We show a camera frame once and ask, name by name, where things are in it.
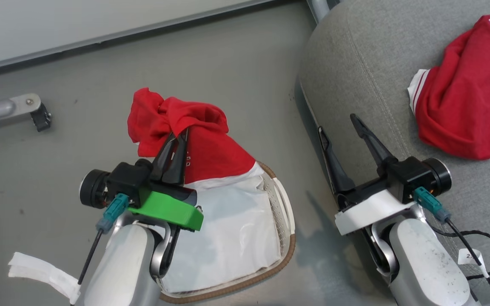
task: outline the black cable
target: black cable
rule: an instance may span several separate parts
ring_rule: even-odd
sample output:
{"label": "black cable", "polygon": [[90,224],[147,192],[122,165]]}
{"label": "black cable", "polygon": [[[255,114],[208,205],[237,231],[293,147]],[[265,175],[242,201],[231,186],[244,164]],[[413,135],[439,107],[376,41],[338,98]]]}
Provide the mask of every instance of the black cable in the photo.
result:
{"label": "black cable", "polygon": [[94,251],[96,250],[97,244],[100,241],[101,235],[103,234],[103,229],[100,229],[97,232],[96,238],[90,248],[90,252],[88,253],[88,257],[86,257],[86,263],[84,263],[84,267],[82,267],[82,272],[80,273],[80,277],[78,278],[78,284],[82,284],[84,276],[86,275],[86,271],[88,270],[88,266],[90,265],[90,261],[92,260],[92,256],[94,255]]}
{"label": "black cable", "polygon": [[[464,246],[466,246],[466,248],[468,249],[468,252],[470,252],[470,255],[472,255],[472,257],[474,258],[476,264],[478,264],[478,266],[481,267],[482,263],[480,262],[480,259],[476,255],[476,252],[474,252],[474,250],[472,250],[472,247],[470,246],[470,244],[468,243],[466,238],[464,238],[463,234],[461,234],[461,231],[459,231],[459,229],[457,229],[457,226],[455,226],[449,218],[445,219],[445,221],[451,227],[451,229],[453,229],[455,234],[457,234],[457,236],[461,239]],[[486,278],[486,279],[487,279],[487,282],[489,283],[489,286],[490,286],[490,277]]]}
{"label": "black cable", "polygon": [[[435,228],[434,226],[432,226],[430,223],[427,222],[427,224],[437,234],[440,234],[442,236],[447,236],[447,237],[457,237],[457,234],[455,234],[454,232],[441,231],[441,230]],[[467,235],[482,235],[482,236],[485,236],[485,237],[487,237],[487,238],[490,239],[490,234],[489,233],[483,232],[483,231],[480,231],[480,230],[463,230],[463,231],[461,231],[461,234],[463,236],[467,236]],[[467,276],[466,279],[470,281],[472,279],[480,279],[480,278],[483,278],[483,277],[484,277],[483,274],[470,275],[470,276]]]}

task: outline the red garment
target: red garment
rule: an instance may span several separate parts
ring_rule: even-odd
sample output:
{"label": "red garment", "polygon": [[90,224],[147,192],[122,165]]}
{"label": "red garment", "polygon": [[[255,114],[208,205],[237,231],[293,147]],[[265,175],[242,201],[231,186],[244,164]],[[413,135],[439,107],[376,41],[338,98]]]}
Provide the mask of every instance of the red garment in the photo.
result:
{"label": "red garment", "polygon": [[441,66],[419,70],[408,91],[422,141],[490,159],[490,16],[447,46]]}
{"label": "red garment", "polygon": [[170,132],[178,135],[188,127],[185,184],[239,176],[253,168],[255,159],[226,134],[226,116],[220,108],[175,97],[164,100],[148,88],[134,94],[128,134],[139,143],[139,156],[155,157]]}

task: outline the perforated basket side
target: perforated basket side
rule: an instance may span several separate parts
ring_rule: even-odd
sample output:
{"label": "perforated basket side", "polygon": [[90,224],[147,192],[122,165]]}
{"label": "perforated basket side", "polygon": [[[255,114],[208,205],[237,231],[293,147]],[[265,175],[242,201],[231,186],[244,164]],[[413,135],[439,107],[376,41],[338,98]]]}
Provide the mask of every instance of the perforated basket side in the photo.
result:
{"label": "perforated basket side", "polygon": [[274,172],[265,164],[261,162],[258,163],[266,172],[266,174],[263,175],[265,190],[270,199],[272,214],[276,223],[277,234],[279,235],[281,259],[270,267],[260,269],[245,277],[197,291],[170,294],[165,291],[163,283],[157,280],[158,285],[162,288],[162,294],[160,296],[161,300],[172,304],[185,304],[209,298],[216,298],[263,281],[281,271],[288,264],[294,254],[294,248],[296,246],[296,238],[294,236],[294,216],[292,214],[290,201]]}

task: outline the gray fabric cushion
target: gray fabric cushion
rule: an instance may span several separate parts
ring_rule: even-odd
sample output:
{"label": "gray fabric cushion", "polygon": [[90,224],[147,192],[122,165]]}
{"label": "gray fabric cushion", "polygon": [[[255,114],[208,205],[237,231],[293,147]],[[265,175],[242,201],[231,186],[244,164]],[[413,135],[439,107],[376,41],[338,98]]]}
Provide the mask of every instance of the gray fabric cushion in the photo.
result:
{"label": "gray fabric cushion", "polygon": [[[440,198],[453,221],[461,230],[490,233],[490,161],[459,159],[422,143],[406,91],[418,69],[439,64],[444,47],[486,14],[490,0],[343,2],[313,33],[299,79],[318,123],[355,182],[376,173],[350,113],[358,114],[399,159],[442,160],[453,175],[453,188]],[[457,240],[440,239],[452,254],[463,247]],[[485,254],[490,270],[490,241],[470,240]],[[479,271],[470,266],[465,270],[467,275]],[[485,280],[470,284],[480,300],[490,300]]]}

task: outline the white tape strip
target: white tape strip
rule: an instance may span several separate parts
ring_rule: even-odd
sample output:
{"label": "white tape strip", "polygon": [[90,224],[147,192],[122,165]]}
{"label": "white tape strip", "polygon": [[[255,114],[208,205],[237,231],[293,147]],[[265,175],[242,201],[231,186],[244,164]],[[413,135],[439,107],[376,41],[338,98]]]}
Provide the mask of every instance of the white tape strip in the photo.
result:
{"label": "white tape strip", "polygon": [[9,262],[9,277],[30,278],[48,283],[74,305],[80,296],[78,280],[44,260],[15,252]]}
{"label": "white tape strip", "polygon": [[[474,251],[474,253],[476,253],[476,256],[480,260],[480,263],[481,263],[480,269],[481,269],[481,272],[483,273],[484,277],[489,278],[489,273],[487,272],[487,268],[485,267],[485,263],[483,261],[483,256],[481,255],[481,252],[476,250],[476,249],[472,249],[472,250]],[[457,263],[459,265],[467,265],[467,264],[468,265],[478,265],[476,263],[476,261],[474,260],[474,258],[472,257],[472,254],[470,254],[470,252],[468,251],[467,248],[459,250],[459,259],[458,259]]]}

